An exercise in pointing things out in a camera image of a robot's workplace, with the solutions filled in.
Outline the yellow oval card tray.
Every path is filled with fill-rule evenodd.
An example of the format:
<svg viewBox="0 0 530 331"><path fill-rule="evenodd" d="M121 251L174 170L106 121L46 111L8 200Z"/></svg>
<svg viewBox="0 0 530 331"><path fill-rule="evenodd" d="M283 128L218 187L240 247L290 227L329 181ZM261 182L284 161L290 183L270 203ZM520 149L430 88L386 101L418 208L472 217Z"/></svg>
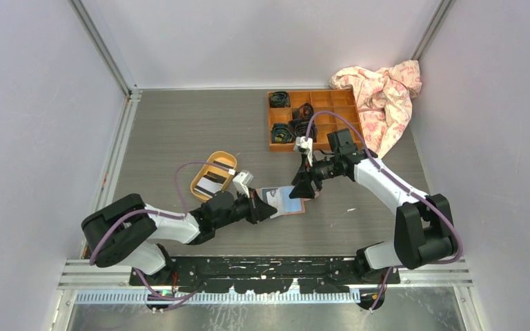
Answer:
<svg viewBox="0 0 530 331"><path fill-rule="evenodd" d="M201 201L224 191L237 170L236 157L224 151L213 152L206 161L190 184L190 191Z"/></svg>

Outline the brown leather card holder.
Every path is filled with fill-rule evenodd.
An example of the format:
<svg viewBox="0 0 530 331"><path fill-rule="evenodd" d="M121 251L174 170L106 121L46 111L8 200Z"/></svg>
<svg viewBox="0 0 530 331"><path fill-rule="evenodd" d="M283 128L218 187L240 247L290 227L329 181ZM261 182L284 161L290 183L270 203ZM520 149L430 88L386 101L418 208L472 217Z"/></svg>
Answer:
<svg viewBox="0 0 530 331"><path fill-rule="evenodd" d="M305 202L308 199L291 199L289 193L293 189L293 186L280 186L280 187L270 187L270 188L281 188L284 198L284 214L281 216L291 215L291 214L303 214L306 212Z"/></svg>

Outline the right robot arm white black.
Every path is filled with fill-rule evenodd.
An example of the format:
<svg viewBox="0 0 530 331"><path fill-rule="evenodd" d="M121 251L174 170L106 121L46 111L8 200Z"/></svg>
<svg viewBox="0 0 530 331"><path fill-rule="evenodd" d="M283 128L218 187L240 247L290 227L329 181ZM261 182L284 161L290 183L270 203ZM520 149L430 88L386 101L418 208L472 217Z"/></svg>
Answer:
<svg viewBox="0 0 530 331"><path fill-rule="evenodd" d="M372 283L388 267L413 270L430 263L449 263L460 256L447 198L411 187L373 152L359 148L347 129L329 133L328 141L331 155L317 160L313 140L296 139L294 149L301 152L302 161L290 197L312 199L324 180L343 176L368 189L394 214L393 239L356 252L355 273L360 281Z"/></svg>

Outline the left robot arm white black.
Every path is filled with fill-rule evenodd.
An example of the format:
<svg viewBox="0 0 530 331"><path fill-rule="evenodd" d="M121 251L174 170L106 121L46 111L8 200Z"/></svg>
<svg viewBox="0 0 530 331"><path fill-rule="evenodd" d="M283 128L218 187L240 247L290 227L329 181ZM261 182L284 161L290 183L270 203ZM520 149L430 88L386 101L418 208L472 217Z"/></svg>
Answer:
<svg viewBox="0 0 530 331"><path fill-rule="evenodd" d="M91 251L90 264L130 266L163 285L172 279L174 267L159 240L200 245L224 226L241 220L256 224L276 213L254 189L247 195L218 192L187 213L155 208L139 194L129 194L86 217L81 229Z"/></svg>

